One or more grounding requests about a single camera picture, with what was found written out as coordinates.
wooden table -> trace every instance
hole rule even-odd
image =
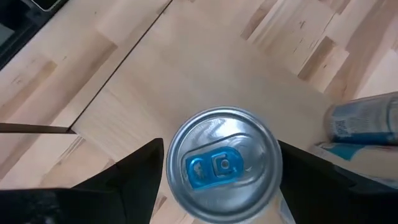
[[[307,149],[325,139],[331,102],[206,11],[175,0],[73,130],[118,161],[157,137],[167,150],[185,120],[221,105],[252,111],[278,139]],[[172,197],[165,173],[160,190]]]
[[[0,188],[71,187],[152,138],[167,150],[186,119],[220,105],[306,150],[325,139],[331,101],[320,92],[397,90],[396,0],[168,3],[69,0],[0,71],[0,122],[80,135],[0,134]],[[279,199],[258,223],[282,223]],[[164,180],[154,214],[155,224],[198,222]]]

blue and silver can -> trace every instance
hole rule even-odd
[[[398,92],[332,106],[325,126],[333,142],[398,145]]]
[[[209,223],[257,217],[281,179],[277,140],[260,119],[239,108],[198,113],[178,130],[167,154],[167,180],[176,201]]]

can lid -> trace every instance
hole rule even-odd
[[[282,179],[277,140],[253,114],[218,107],[189,119],[167,154],[167,180],[177,202],[210,223],[259,214]]]

black object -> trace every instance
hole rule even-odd
[[[60,127],[2,125],[4,132],[71,133]],[[395,220],[398,190],[279,144],[284,163],[280,189],[296,223]],[[2,223],[149,223],[163,159],[163,140],[154,139],[72,189],[0,191]]]
[[[389,223],[397,219],[398,190],[284,142],[279,144],[284,162],[280,189],[296,223]]]
[[[11,123],[0,123],[0,133],[76,134],[67,127]]]
[[[68,0],[0,0],[0,24],[12,30],[0,43],[0,69]]]
[[[1,223],[149,223],[163,159],[154,139],[72,189],[2,190]]]

blue pull tab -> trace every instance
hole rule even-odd
[[[242,156],[228,146],[188,157],[185,164],[194,190],[234,182],[243,173]]]

